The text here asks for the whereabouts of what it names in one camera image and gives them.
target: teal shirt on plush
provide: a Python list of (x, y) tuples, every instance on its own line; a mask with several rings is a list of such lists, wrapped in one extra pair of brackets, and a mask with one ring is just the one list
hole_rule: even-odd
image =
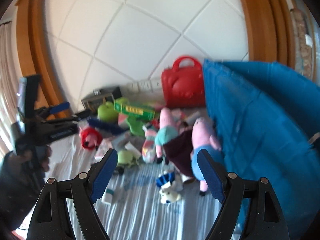
[(164, 145), (170, 142), (172, 139), (176, 138), (179, 135), (176, 128), (172, 126), (166, 126), (161, 128), (155, 138), (155, 145)]

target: black sleeve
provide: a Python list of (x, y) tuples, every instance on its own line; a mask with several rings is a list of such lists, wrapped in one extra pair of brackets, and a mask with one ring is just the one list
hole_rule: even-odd
[(0, 167), (0, 224), (13, 231), (36, 204), (40, 192), (12, 176), (7, 163), (9, 154), (4, 157)]

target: hand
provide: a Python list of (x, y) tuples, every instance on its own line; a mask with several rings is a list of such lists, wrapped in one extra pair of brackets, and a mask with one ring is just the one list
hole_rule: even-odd
[[(41, 161), (41, 166), (44, 172), (49, 171), (49, 157), (51, 157), (52, 150), (50, 146), (47, 146), (45, 149), (46, 157)], [(21, 176), (22, 174), (22, 164), (30, 161), (32, 159), (32, 152), (30, 150), (27, 150), (24, 155), (15, 155), (14, 153), (11, 153), (8, 158), (8, 166), (10, 169), (10, 172), (13, 176), (17, 178), (23, 178), (24, 176)]]

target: window curtain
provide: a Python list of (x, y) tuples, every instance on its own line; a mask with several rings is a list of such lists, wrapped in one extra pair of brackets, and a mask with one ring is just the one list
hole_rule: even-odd
[(17, 114), (19, 81), (13, 63), (11, 27), (11, 22), (0, 25), (0, 159), (12, 150), (10, 125)]

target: toy pile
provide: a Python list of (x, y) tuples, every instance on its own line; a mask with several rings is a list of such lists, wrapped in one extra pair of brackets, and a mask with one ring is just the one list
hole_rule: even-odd
[[(179, 68), (185, 59), (192, 60), (193, 66)], [(162, 86), (168, 107), (205, 104), (202, 67), (194, 58), (178, 58), (172, 69), (163, 72)], [(200, 112), (186, 116), (179, 108), (169, 109), (159, 103), (137, 104), (123, 97), (111, 98), (112, 102), (104, 101), (98, 107), (98, 118), (89, 119), (89, 127), (80, 132), (83, 148), (96, 149), (96, 161), (109, 148), (115, 149), (118, 152), (115, 174), (119, 175), (142, 161), (162, 164), (163, 168), (170, 166), (156, 180), (163, 204), (182, 199), (179, 192), (183, 184), (195, 179), (200, 181), (200, 195), (204, 196), (208, 185), (197, 164), (197, 154), (204, 148), (222, 164), (223, 157), (213, 128)], [(112, 136), (103, 139), (101, 130)]]

